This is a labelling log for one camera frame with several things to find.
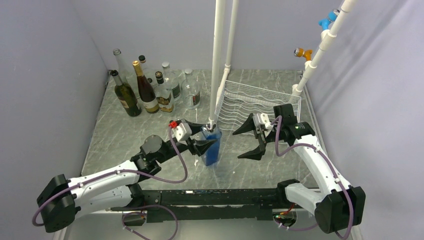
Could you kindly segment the blue labelled water bottle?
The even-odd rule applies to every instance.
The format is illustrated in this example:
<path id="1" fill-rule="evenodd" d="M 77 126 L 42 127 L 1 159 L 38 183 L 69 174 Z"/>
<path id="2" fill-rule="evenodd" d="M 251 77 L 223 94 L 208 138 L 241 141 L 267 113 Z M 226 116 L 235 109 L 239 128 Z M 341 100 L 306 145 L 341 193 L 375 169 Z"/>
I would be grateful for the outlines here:
<path id="1" fill-rule="evenodd" d="M 200 134 L 201 140 L 216 140 L 216 142 L 208 148 L 206 153 L 202 155 L 202 160 L 205 166 L 211 166 L 219 160 L 221 137 L 222 132 L 215 123 L 213 125 L 207 123 L 204 127 L 202 127 Z"/>

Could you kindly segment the clear bottle dark green label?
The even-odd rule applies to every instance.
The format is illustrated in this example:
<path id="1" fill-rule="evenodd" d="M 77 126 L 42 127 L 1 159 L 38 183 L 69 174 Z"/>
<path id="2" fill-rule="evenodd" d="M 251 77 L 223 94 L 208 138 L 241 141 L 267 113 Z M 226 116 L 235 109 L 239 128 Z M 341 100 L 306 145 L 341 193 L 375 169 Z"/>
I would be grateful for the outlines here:
<path id="1" fill-rule="evenodd" d="M 184 70 L 184 80 L 181 84 L 181 94 L 184 105 L 188 109 L 195 109 L 200 104 L 201 86 L 198 77 L 194 75 L 193 70 L 186 68 Z"/>

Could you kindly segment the dark bottle black cap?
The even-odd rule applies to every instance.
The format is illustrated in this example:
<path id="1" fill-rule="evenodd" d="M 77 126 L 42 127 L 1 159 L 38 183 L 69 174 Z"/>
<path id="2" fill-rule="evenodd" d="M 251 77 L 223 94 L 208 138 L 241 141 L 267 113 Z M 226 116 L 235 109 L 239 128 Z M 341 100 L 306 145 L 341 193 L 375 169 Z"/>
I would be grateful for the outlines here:
<path id="1" fill-rule="evenodd" d="M 165 81 L 161 71 L 155 72 L 157 87 L 155 88 L 156 100 L 162 112 L 173 114 L 175 111 L 174 97 L 169 83 Z"/>

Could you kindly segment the clear bottle silver cap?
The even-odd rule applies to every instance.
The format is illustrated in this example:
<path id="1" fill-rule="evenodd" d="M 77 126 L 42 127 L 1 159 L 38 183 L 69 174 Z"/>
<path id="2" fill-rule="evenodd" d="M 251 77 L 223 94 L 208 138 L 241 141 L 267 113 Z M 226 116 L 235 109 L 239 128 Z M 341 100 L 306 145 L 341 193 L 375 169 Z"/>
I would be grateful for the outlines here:
<path id="1" fill-rule="evenodd" d="M 163 78 L 166 84 L 171 88 L 173 98 L 178 100 L 181 96 L 181 87 L 178 77 L 171 70 L 170 63 L 167 61 L 161 64 L 163 70 Z"/>

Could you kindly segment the dark bottle gold foil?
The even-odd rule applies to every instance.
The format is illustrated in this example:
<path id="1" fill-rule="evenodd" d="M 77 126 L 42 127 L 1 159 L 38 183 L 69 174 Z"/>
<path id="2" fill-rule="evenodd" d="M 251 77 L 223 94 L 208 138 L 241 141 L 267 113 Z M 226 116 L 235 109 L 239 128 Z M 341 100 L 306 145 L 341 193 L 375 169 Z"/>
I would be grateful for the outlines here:
<path id="1" fill-rule="evenodd" d="M 138 60 L 132 62 L 137 79 L 138 93 L 144 109 L 149 114 L 157 113 L 160 108 L 153 87 L 145 76 L 141 63 Z"/>

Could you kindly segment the clear bottle white label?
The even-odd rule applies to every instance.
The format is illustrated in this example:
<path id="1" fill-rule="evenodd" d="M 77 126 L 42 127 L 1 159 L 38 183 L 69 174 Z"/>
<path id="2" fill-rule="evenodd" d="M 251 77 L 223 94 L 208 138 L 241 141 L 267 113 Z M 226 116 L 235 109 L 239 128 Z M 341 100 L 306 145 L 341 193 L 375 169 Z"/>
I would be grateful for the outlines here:
<path id="1" fill-rule="evenodd" d="M 143 70 L 144 75 L 146 76 L 148 82 L 152 86 L 152 88 L 155 90 L 158 86 L 156 77 L 155 77 L 155 71 L 153 68 L 151 68 L 146 60 L 146 57 L 144 55 L 139 55 L 138 60 L 140 62 L 141 68 Z"/>

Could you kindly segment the dark bottle grey foil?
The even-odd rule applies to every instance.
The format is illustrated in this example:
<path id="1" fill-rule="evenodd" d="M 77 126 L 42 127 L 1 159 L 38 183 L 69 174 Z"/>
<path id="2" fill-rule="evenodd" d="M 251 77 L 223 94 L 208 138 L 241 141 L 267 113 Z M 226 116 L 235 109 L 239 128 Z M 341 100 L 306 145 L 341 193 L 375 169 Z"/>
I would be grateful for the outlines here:
<path id="1" fill-rule="evenodd" d="M 117 70 L 111 70 L 110 75 L 115 81 L 114 92 L 126 113 L 130 117 L 139 116 L 142 109 L 131 86 L 121 78 Z"/>

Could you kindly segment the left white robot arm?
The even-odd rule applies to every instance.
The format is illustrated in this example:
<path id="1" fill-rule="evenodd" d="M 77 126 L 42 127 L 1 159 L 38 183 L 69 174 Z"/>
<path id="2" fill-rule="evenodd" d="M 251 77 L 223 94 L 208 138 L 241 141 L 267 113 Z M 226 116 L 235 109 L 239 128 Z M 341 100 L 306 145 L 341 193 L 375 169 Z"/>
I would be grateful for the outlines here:
<path id="1" fill-rule="evenodd" d="M 38 209 L 32 224 L 54 233 L 68 227 L 75 219 L 102 209 L 139 209 L 144 195 L 139 183 L 154 179 L 179 184 L 188 178 L 188 169 L 182 153 L 202 156 L 217 142 L 216 139 L 196 140 L 192 136 L 201 132 L 205 125 L 185 119 L 171 121 L 168 125 L 168 141 L 158 135 L 148 136 L 139 152 L 117 166 L 74 178 L 64 174 L 54 176 L 37 197 Z M 177 156 L 183 166 L 180 180 L 157 177 L 161 164 Z"/>

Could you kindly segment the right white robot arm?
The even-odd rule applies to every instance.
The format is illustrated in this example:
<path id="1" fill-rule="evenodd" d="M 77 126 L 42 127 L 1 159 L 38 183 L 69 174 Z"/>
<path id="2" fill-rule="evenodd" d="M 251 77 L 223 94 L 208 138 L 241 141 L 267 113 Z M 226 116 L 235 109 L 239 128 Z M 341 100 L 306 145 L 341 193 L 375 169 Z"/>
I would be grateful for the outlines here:
<path id="1" fill-rule="evenodd" d="M 279 182 L 275 200 L 282 207 L 298 205 L 312 214 L 324 233 L 335 233 L 346 240 L 354 226 L 362 222 L 366 194 L 354 187 L 336 169 L 323 152 L 313 128 L 305 121 L 299 122 L 290 103 L 274 106 L 275 119 L 266 113 L 251 113 L 246 121 L 232 134 L 253 132 L 258 147 L 239 155 L 240 159 L 261 160 L 267 144 L 274 143 L 275 154 L 282 157 L 290 150 L 301 157 L 319 192 L 305 187 L 296 179 Z"/>

